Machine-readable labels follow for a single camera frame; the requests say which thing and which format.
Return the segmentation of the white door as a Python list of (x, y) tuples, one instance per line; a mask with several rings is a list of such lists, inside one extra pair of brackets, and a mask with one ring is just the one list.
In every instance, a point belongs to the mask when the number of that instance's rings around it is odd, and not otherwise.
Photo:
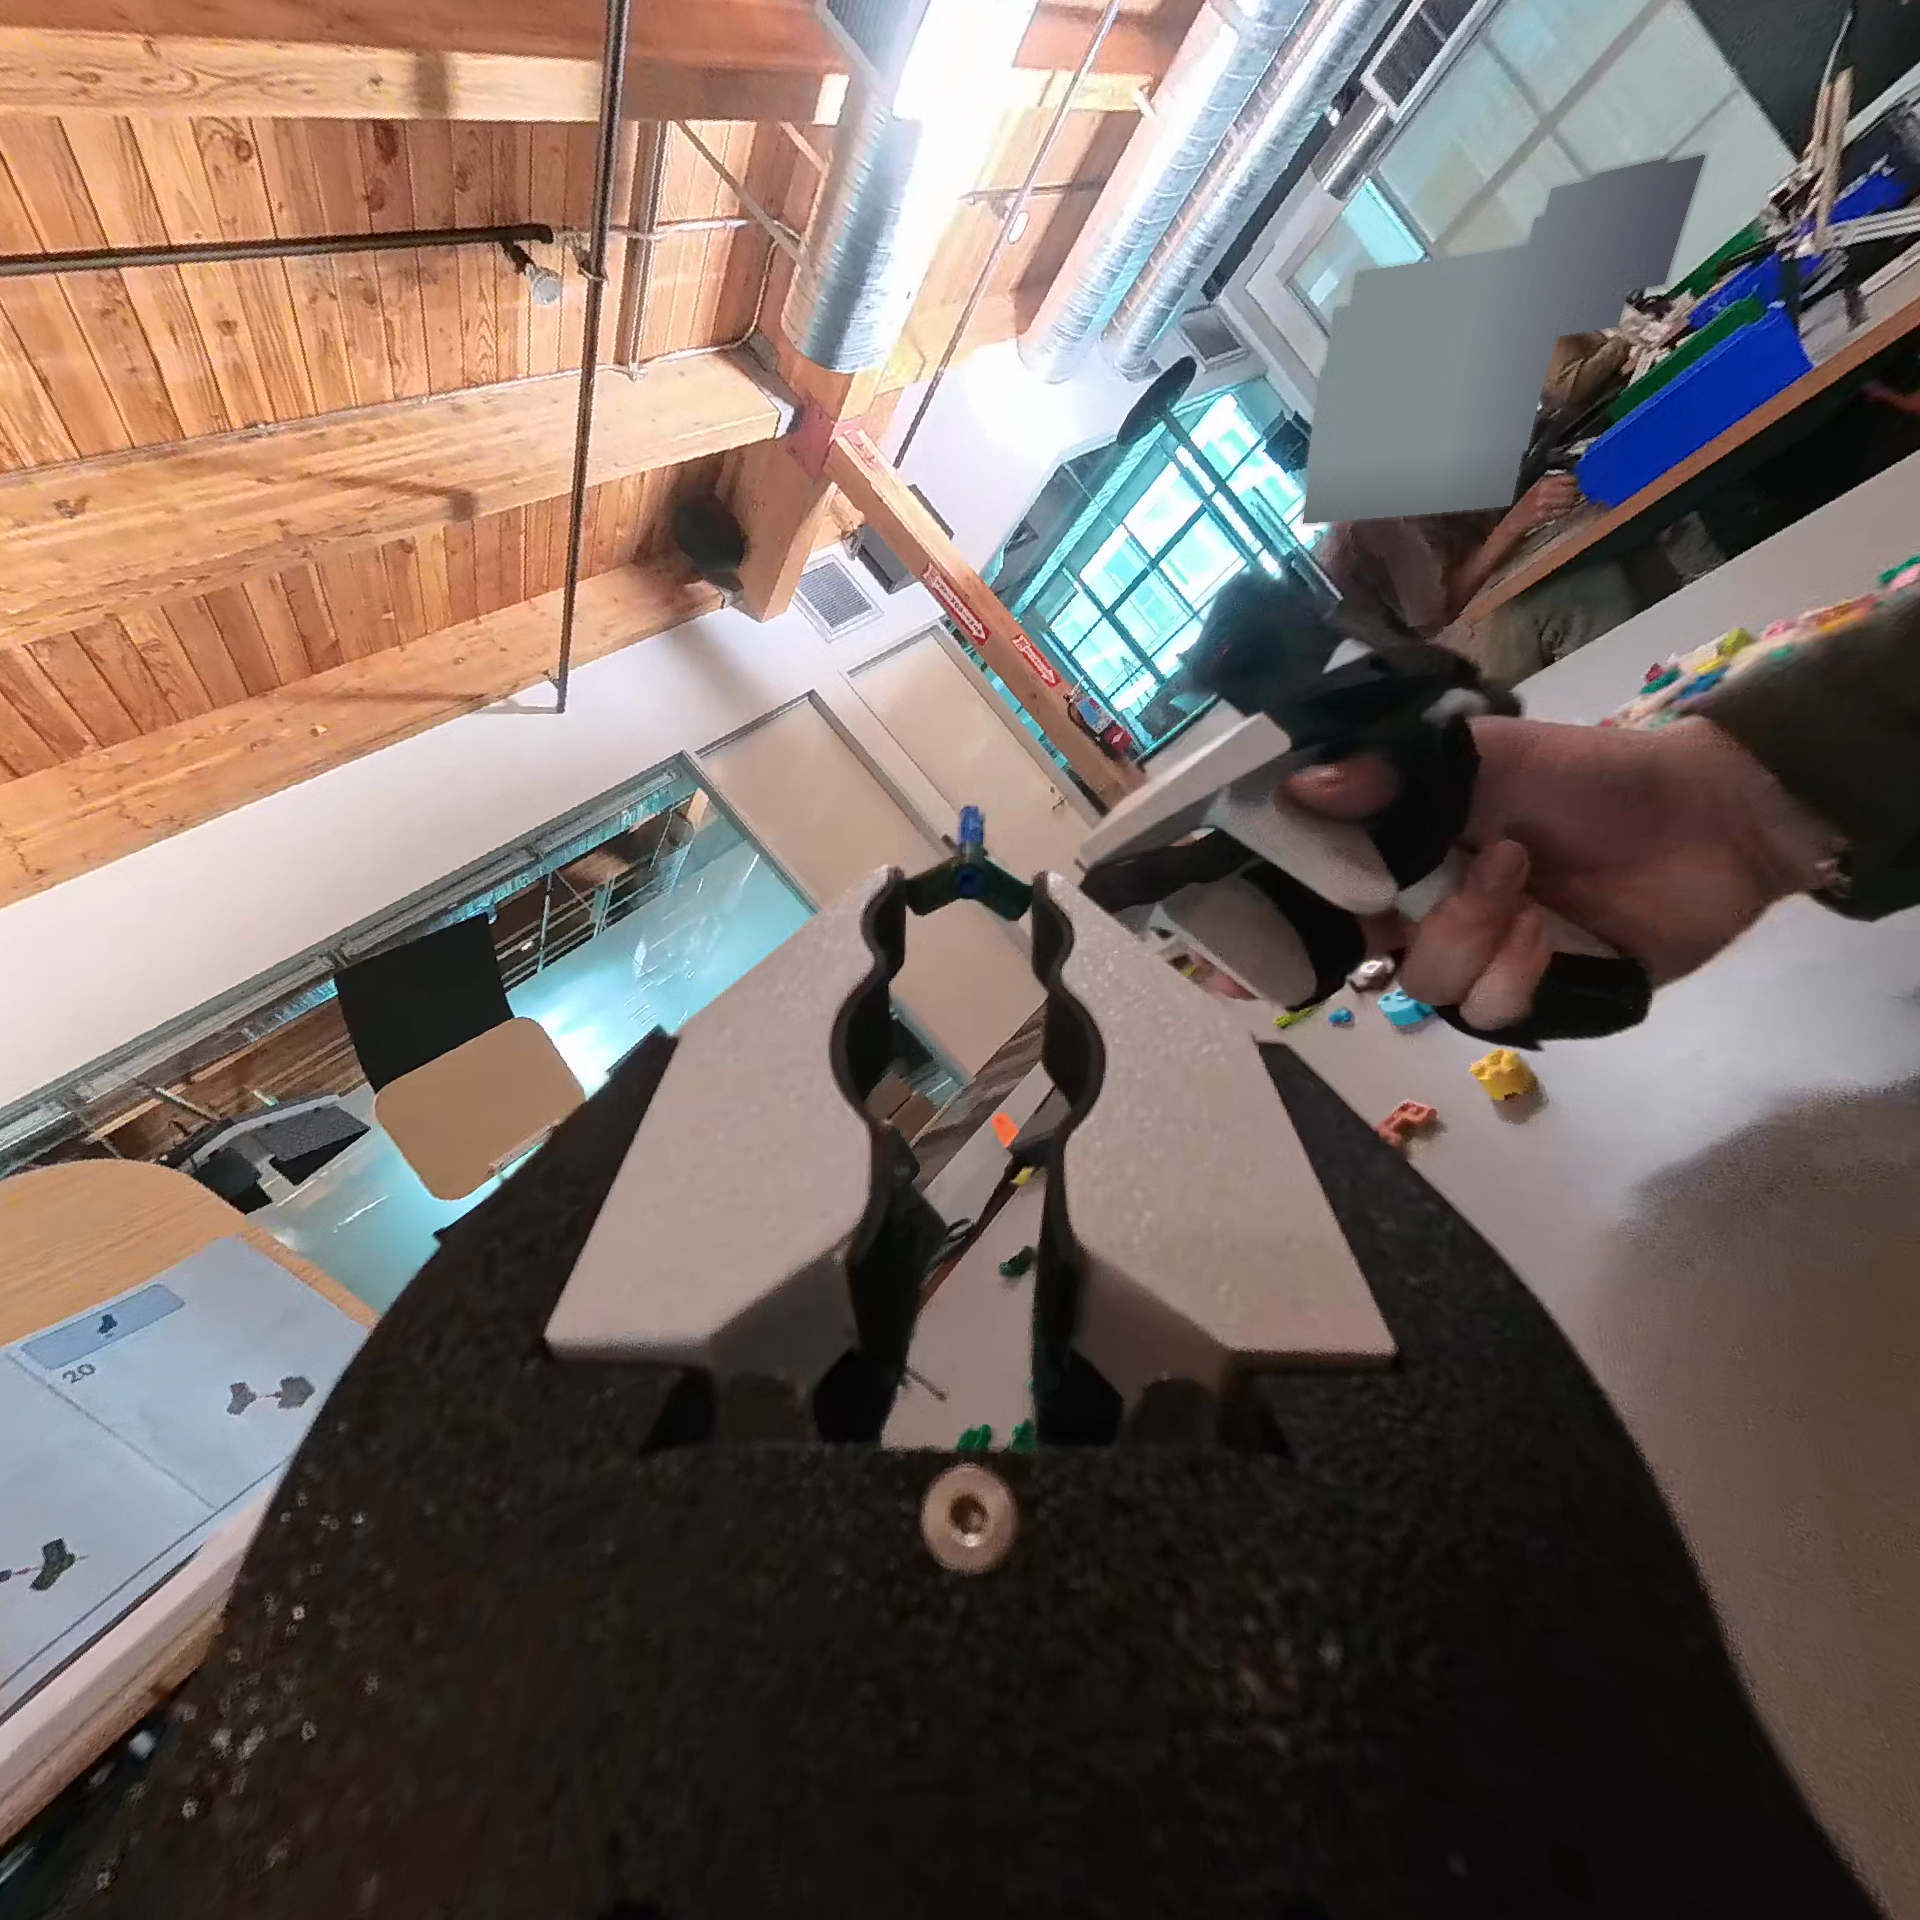
[(1024, 874), (1070, 869), (1088, 833), (1084, 808), (943, 629), (852, 668), (849, 685), (952, 818), (961, 806), (981, 814), (984, 848), (1000, 865)]
[(830, 709), (805, 694), (698, 753), (718, 797), (815, 905), (920, 860), (916, 823)]

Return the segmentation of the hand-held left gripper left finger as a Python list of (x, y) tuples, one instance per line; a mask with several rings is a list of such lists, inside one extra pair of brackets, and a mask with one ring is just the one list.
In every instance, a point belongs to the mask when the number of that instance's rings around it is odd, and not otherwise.
[(872, 871), (687, 1020), (544, 1343), (764, 1383), (874, 1441), (916, 1317), (920, 1199), (868, 1110), (890, 1060), (904, 874)]

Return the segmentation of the dark green connector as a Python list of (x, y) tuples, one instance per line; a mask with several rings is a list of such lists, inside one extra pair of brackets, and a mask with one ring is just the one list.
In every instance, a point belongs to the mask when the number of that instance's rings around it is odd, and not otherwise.
[(914, 916), (927, 918), (950, 905), (983, 905), (997, 918), (1017, 922), (1028, 913), (1033, 886), (986, 857), (959, 855), (902, 879), (902, 898)]

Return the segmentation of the black ceiling speaker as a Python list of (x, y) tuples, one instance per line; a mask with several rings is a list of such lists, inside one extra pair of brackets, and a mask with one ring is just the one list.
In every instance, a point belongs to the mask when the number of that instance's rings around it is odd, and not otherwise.
[(673, 545), (689, 572), (729, 599), (743, 592), (749, 542), (743, 522), (720, 494), (677, 501), (669, 516)]

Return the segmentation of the grey desk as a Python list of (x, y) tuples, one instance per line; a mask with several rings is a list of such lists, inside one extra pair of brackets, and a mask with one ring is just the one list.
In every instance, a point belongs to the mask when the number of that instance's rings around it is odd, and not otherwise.
[(890, 1916), (1914, 1916), (1914, 906), (1778, 901), (1449, 1212), (1279, 1071), (1390, 1376), (1017, 1462)]

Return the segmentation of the grid window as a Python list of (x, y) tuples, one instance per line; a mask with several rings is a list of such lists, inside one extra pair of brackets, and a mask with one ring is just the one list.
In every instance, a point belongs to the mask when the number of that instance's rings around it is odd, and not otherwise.
[(1128, 444), (1068, 458), (983, 577), (1071, 692), (1156, 751), (1204, 709), (1185, 656), (1248, 569), (1311, 572), (1308, 424), (1261, 378), (1191, 391)]

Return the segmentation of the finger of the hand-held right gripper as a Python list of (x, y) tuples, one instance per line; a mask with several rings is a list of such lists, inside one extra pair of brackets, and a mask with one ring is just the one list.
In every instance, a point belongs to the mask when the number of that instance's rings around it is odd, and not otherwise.
[(1126, 925), (1161, 918), (1255, 999), (1297, 1010), (1357, 968), (1357, 916), (1225, 831), (1078, 865), (1088, 901)]
[(1295, 823), (1274, 800), (1288, 750), (1288, 734), (1264, 713), (1232, 721), (1112, 801), (1078, 848), (1076, 871), (1088, 877), (1201, 830), (1225, 831), (1256, 857), (1285, 865), (1297, 855)]

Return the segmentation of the pile of colourful bricks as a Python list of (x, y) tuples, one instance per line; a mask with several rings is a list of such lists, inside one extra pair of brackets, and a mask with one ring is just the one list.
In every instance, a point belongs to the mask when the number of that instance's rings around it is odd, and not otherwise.
[(1658, 729), (1688, 713), (1721, 682), (1765, 665), (1791, 660), (1825, 638), (1860, 625), (1917, 592), (1917, 556), (1888, 566), (1869, 592), (1780, 616), (1762, 629), (1734, 625), (1665, 660), (1656, 660), (1631, 700), (1597, 720), (1601, 729)]

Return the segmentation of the silver air duct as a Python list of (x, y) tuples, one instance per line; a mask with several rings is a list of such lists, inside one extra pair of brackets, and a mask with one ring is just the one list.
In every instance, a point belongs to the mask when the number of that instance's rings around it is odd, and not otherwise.
[(830, 1), (815, 10), (848, 54), (848, 96), (785, 288), (782, 328), (812, 365), (852, 375), (885, 357), (880, 300), (900, 278), (890, 258), (920, 137), (895, 111), (895, 96), (925, 7)]
[(1357, 72), (1396, 1), (1204, 1), (1018, 336), (1050, 384), (1094, 340), (1143, 377), (1214, 256)]

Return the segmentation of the person's right hand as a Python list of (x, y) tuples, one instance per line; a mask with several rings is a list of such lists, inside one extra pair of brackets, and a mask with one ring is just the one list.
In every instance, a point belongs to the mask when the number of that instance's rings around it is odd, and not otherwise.
[(1360, 925), (1409, 996), (1482, 1032), (1533, 1010), (1551, 918), (1662, 988), (1838, 874), (1841, 837), (1709, 720), (1621, 730), (1480, 716), (1471, 740), (1454, 893), (1416, 920), (1390, 909)]

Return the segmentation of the green storage bin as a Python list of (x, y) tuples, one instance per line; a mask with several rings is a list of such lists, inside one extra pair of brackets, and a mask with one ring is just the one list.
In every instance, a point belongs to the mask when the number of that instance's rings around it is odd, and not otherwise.
[(1706, 322), (1700, 327), (1690, 327), (1656, 364), (1653, 364), (1645, 373), (1634, 377), (1618, 394), (1613, 394), (1604, 407), (1604, 418), (1609, 424), (1618, 424), (1625, 420), (1636, 407), (1653, 397), (1658, 388), (1678, 378), (1682, 373), (1690, 369), (1690, 365), (1703, 358), (1706, 351), (1714, 351), (1719, 344), (1736, 336), (1741, 328), (1759, 322), (1767, 314), (1767, 306), (1754, 294), (1745, 294), (1736, 301), (1727, 301), (1717, 308)]

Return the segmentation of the wall air vent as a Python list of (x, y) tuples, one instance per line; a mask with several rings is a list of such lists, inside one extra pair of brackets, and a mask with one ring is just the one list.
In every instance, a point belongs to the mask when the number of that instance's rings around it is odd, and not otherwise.
[(828, 548), (805, 566), (792, 608), (828, 641), (866, 630), (880, 620), (880, 599), (862, 564), (848, 560), (840, 548)]

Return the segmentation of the white frame rig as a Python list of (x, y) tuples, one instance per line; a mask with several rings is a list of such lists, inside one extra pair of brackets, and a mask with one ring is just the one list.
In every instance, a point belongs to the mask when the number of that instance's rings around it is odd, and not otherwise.
[(1810, 105), (1786, 119), (1806, 142), (1767, 193), (1768, 301), (1796, 312), (1881, 271), (1917, 236), (1914, 5), (1800, 13), (1820, 54)]

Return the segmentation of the wooden booklet stand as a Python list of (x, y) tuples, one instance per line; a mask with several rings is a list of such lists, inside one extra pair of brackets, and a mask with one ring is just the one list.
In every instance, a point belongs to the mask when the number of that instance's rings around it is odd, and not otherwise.
[[(95, 1159), (26, 1170), (5, 1180), (2, 1213), (5, 1345), (224, 1238), (249, 1240), (364, 1327), (376, 1319), (346, 1286), (172, 1168)], [(112, 1750), (204, 1664), (271, 1489), (5, 1716), (5, 1842), (106, 1767)]]

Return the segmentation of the wood edged table with bins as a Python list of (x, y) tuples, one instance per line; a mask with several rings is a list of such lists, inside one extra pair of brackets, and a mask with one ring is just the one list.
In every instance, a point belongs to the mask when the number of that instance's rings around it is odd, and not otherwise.
[(1765, 397), (1759, 407), (1741, 420), (1730, 423), (1717, 439), (1690, 447), (1686, 458), (1654, 474), (1628, 501), (1613, 508), (1588, 508), (1572, 513), (1553, 537), (1524, 558), (1513, 560), (1480, 586), (1461, 620), (1477, 625), (1560, 569), (1581, 564), (1588, 558), (1612, 558), (1668, 519), (1696, 508), (1705, 494), (1727, 484), (1745, 466), (1759, 463), (1814, 432), (1893, 353), (1914, 346), (1914, 294), (1901, 303), (1869, 308), (1866, 317), (1869, 322), (1850, 328), (1810, 373)]

